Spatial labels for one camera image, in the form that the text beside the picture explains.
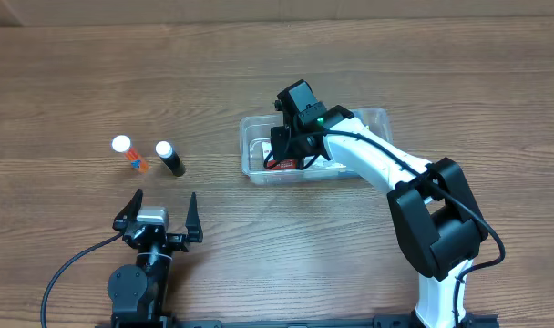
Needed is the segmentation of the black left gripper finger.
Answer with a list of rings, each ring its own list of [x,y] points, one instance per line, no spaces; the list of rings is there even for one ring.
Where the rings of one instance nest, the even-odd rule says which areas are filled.
[[[190,204],[185,221],[185,227],[187,229],[187,237],[190,242],[203,241],[203,230],[200,224],[197,196],[195,192],[193,192],[190,196]]]
[[[128,204],[116,215],[113,220],[113,230],[125,230],[131,222],[137,220],[141,208],[143,190],[137,189]]]

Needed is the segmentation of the red medicine box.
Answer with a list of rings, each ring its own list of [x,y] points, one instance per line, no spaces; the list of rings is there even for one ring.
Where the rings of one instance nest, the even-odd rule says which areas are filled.
[[[287,170],[287,169],[298,168],[299,162],[297,159],[283,159],[281,161],[276,160],[273,156],[272,145],[269,141],[262,142],[262,155],[263,155],[262,165],[265,169]]]

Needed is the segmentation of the white plaster box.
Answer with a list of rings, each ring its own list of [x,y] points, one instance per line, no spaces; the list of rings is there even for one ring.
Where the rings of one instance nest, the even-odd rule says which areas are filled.
[[[327,160],[322,156],[316,159],[309,170],[314,170],[320,174],[325,174],[328,176],[337,176],[339,174],[347,173],[347,167],[345,165],[337,163],[333,160]]]

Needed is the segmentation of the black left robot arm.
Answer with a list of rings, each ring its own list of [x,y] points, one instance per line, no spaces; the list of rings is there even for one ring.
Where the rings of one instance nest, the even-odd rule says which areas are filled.
[[[168,231],[169,212],[160,206],[144,206],[143,191],[113,221],[121,239],[138,252],[136,262],[117,268],[108,279],[113,327],[175,327],[174,315],[163,310],[169,272],[175,252],[188,252],[192,243],[203,241],[195,194],[185,220],[185,233]]]

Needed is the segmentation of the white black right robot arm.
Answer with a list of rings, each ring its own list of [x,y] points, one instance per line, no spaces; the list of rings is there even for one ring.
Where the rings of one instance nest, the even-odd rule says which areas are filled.
[[[475,327],[464,308],[467,276],[490,233],[467,179],[453,160],[432,163],[372,133],[350,110],[316,104],[286,109],[270,132],[265,163],[288,159],[335,161],[385,193],[402,253],[419,274],[414,327]]]

